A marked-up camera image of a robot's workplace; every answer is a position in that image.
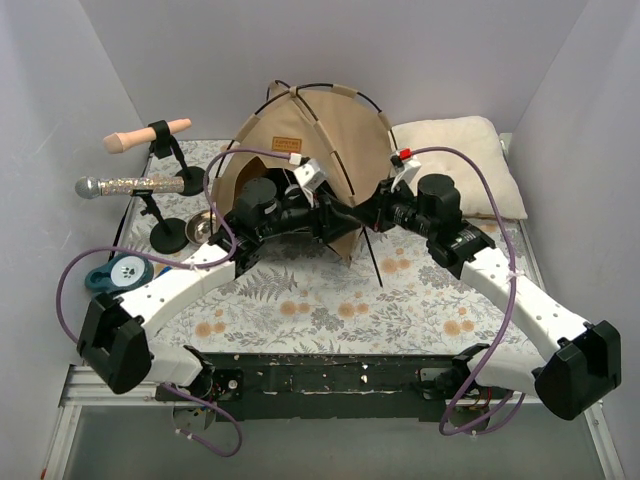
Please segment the beige fabric pet tent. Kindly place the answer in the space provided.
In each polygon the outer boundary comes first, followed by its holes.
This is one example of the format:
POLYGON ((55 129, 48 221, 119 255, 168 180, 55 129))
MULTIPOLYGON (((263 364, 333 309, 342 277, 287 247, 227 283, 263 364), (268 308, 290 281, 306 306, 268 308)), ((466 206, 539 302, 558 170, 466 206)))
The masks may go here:
POLYGON ((349 89, 272 93, 209 169, 218 225, 210 242, 233 254, 237 274, 269 240, 298 233, 350 262, 361 231, 376 224, 358 209, 390 181, 389 122, 349 89))

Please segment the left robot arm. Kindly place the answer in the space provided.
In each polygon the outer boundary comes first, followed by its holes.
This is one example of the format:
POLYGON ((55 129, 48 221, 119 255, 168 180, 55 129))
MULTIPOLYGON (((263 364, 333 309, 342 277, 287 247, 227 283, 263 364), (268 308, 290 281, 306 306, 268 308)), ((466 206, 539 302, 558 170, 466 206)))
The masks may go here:
POLYGON ((233 282, 260 258, 266 241, 301 231, 324 243, 359 228, 354 203, 326 183, 307 196, 298 185, 280 189, 268 178, 248 181, 219 229, 186 261, 151 282, 90 303, 78 351, 115 394, 148 381, 171 384, 193 400, 210 395, 213 365, 195 348, 155 340, 176 315, 212 290, 233 282))

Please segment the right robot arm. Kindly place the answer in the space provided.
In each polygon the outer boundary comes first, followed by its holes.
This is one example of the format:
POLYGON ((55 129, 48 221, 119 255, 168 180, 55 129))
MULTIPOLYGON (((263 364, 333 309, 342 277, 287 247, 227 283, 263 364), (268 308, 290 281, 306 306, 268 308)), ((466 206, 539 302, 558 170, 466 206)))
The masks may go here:
POLYGON ((486 387, 537 396, 557 417, 572 420, 621 383, 621 337, 602 320, 591 323, 563 307, 526 277, 482 230, 464 220, 453 180, 422 177, 416 192, 403 181, 382 181, 355 216, 375 231, 399 226, 426 240, 429 255, 484 295, 535 346, 544 363, 527 367, 478 345, 459 354, 454 389, 475 397, 486 387))

